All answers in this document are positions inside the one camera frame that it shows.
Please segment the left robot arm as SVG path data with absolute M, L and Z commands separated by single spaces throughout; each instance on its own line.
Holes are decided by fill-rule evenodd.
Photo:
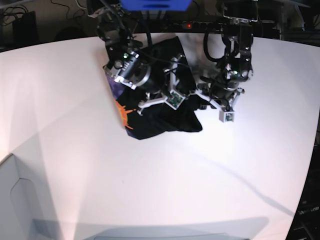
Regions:
M 201 83 L 192 95 L 200 98 L 199 109 L 207 107 L 231 112 L 238 98 L 245 93 L 241 83 L 253 75 L 251 48 L 254 42 L 253 23 L 259 19 L 256 0 L 219 0 L 217 11 L 222 15 L 218 22 L 221 40 L 225 46 L 224 55 L 212 57 L 209 53 L 209 34 L 213 28 L 208 27 L 203 37 L 205 57 L 215 64 L 218 73 L 215 76 L 201 76 Z

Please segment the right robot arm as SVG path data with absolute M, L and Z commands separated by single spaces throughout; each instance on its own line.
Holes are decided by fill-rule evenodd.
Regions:
M 160 104 L 177 110 L 186 99 L 177 89 L 176 76 L 178 67 L 185 65 L 184 54 L 157 56 L 148 25 L 143 19 L 136 19 L 136 23 L 145 28 L 147 46 L 144 48 L 143 43 L 134 38 L 125 19 L 129 14 L 118 0 L 88 0 L 86 9 L 89 17 L 97 19 L 96 32 L 105 43 L 109 59 L 103 68 L 106 75 L 116 84 L 145 93 L 137 105 L 138 114 Z

